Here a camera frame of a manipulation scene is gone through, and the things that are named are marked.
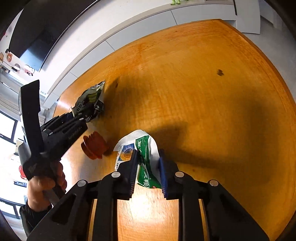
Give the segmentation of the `person's left hand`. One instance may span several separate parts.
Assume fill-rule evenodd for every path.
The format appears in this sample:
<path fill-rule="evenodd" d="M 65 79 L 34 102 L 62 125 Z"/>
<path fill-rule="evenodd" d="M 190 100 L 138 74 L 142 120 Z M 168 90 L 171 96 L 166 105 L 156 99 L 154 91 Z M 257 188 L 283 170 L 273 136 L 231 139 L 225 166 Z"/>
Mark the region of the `person's left hand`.
<path fill-rule="evenodd" d="M 57 164 L 57 183 L 65 192 L 67 181 L 63 172 L 63 165 L 60 162 Z M 55 187 L 55 181 L 46 176 L 33 177 L 28 182 L 28 199 L 27 204 L 35 212 L 44 211 L 51 205 L 51 202 L 44 195 L 44 191 L 51 190 Z"/>

